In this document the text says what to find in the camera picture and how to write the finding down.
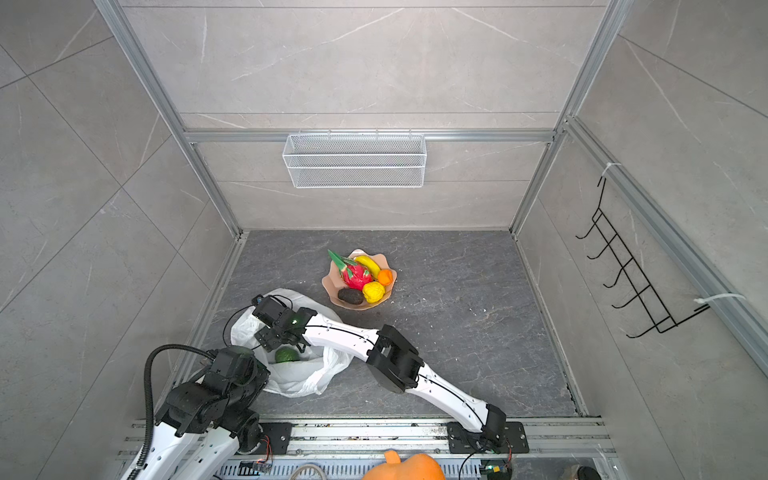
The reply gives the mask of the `white plastic bag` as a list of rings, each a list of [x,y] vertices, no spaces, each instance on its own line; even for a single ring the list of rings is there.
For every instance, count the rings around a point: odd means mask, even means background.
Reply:
[[[256,358],[270,371],[266,392],[287,398],[321,395],[331,380],[352,363],[352,355],[328,347],[307,347],[300,353],[293,346],[288,346],[294,353],[293,360],[279,362],[277,351],[266,352],[255,339],[255,333],[265,324],[251,315],[253,310],[250,306],[239,315],[226,339],[232,345],[255,350]]]

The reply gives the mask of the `yellow banana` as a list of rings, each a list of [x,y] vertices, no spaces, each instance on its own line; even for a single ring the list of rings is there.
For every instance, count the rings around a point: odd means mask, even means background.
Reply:
[[[381,267],[370,257],[366,255],[360,255],[354,258],[354,261],[364,267],[366,271],[370,274],[371,278],[374,281],[379,280],[379,274],[381,272]]]

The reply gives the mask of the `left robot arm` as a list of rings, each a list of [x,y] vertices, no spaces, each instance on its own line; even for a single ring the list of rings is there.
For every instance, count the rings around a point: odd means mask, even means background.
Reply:
[[[179,350],[210,361],[197,377],[174,387],[156,407],[152,369],[159,354]],[[266,447],[259,415],[251,409],[270,371],[241,346],[204,351],[182,344],[155,348],[144,366],[146,426],[139,453],[125,479],[212,479],[237,453]]]

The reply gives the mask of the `dark brown avocado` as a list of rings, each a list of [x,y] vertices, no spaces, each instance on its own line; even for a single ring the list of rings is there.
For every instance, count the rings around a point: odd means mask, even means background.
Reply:
[[[337,297],[340,301],[349,305],[361,305],[365,302],[363,292],[354,288],[340,289]]]

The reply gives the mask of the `orange fruit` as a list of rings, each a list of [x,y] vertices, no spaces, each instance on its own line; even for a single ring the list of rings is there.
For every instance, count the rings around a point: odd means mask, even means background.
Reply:
[[[394,273],[390,269],[381,269],[377,275],[377,281],[383,286],[389,286],[394,282]]]

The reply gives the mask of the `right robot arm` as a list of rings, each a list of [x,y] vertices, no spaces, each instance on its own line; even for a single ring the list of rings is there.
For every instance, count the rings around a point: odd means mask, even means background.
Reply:
[[[267,352],[285,345],[324,347],[365,362],[384,388],[418,396],[450,414],[472,450],[498,452],[506,446],[506,413],[442,378],[391,325],[354,327],[307,307],[294,311],[275,295],[255,297],[238,321],[255,323],[252,337]]]

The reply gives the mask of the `yellow lemon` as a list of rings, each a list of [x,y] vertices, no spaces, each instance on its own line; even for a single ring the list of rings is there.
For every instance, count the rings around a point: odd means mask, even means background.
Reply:
[[[380,302],[386,295],[386,287],[378,281],[371,281],[363,286],[362,293],[368,304]]]

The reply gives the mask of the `pink dragon fruit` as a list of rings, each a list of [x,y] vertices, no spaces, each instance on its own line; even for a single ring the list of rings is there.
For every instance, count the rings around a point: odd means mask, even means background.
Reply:
[[[368,283],[374,281],[371,272],[355,260],[343,257],[332,250],[328,250],[328,255],[348,288],[362,291]]]

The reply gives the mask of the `green avocado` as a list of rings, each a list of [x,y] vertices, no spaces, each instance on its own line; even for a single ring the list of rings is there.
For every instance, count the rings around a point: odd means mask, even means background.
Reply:
[[[299,351],[289,346],[281,347],[275,352],[275,362],[278,364],[291,363],[300,360],[301,356]]]

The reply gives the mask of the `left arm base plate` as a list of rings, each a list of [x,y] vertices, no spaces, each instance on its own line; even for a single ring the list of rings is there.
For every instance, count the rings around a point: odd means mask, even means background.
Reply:
[[[260,432],[252,455],[286,455],[291,440],[293,424],[290,422],[267,422],[259,425]]]

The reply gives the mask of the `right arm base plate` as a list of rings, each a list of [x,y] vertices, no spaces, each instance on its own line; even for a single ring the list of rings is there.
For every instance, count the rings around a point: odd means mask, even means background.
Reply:
[[[451,454],[525,454],[530,452],[527,434],[520,422],[496,425],[480,433],[469,432],[458,422],[446,424]]]

